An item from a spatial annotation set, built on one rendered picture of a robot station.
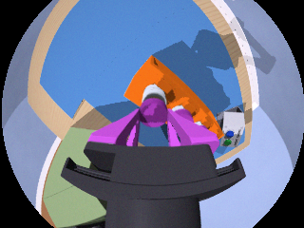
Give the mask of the white control panel with green and blue buttons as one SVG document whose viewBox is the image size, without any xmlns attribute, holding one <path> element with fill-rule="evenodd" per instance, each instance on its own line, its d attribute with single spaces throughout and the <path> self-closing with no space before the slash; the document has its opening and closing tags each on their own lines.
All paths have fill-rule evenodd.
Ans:
<svg viewBox="0 0 304 228">
<path fill-rule="evenodd" d="M 238 147 L 245 127 L 244 112 L 238 106 L 235 106 L 217 113 L 217 122 L 224 134 L 221 137 L 220 146 Z"/>
</svg>

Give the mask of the blue flat mat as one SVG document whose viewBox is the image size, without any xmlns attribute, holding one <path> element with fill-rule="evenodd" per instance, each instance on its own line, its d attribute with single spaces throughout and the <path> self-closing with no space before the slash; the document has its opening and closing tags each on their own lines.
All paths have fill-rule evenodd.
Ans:
<svg viewBox="0 0 304 228">
<path fill-rule="evenodd" d="M 40 85 L 72 119 L 85 99 L 112 123 L 136 108 L 124 94 L 153 55 L 217 113 L 243 102 L 233 62 L 193 0 L 79 0 L 55 33 Z"/>
</svg>

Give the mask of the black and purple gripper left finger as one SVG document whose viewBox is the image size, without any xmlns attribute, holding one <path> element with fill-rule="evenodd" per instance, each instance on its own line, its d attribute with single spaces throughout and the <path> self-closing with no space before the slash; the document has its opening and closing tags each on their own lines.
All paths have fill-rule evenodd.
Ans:
<svg viewBox="0 0 304 228">
<path fill-rule="evenodd" d="M 138 146 L 139 133 L 140 109 L 137 108 L 118 121 L 91 133 L 88 142 L 92 141 L 99 143 L 115 143 L 116 145 Z M 130 137 L 127 140 L 129 134 Z"/>
</svg>

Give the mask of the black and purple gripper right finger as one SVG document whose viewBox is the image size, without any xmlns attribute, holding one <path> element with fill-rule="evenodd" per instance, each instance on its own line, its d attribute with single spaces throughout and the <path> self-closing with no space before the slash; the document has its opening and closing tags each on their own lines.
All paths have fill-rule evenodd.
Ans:
<svg viewBox="0 0 304 228">
<path fill-rule="evenodd" d="M 213 154 L 215 153 L 219 147 L 219 139 L 216 133 L 183 118 L 170 108 L 167 110 L 167 132 L 169 146 L 209 144 Z M 180 137 L 180 141 L 177 134 Z"/>
</svg>

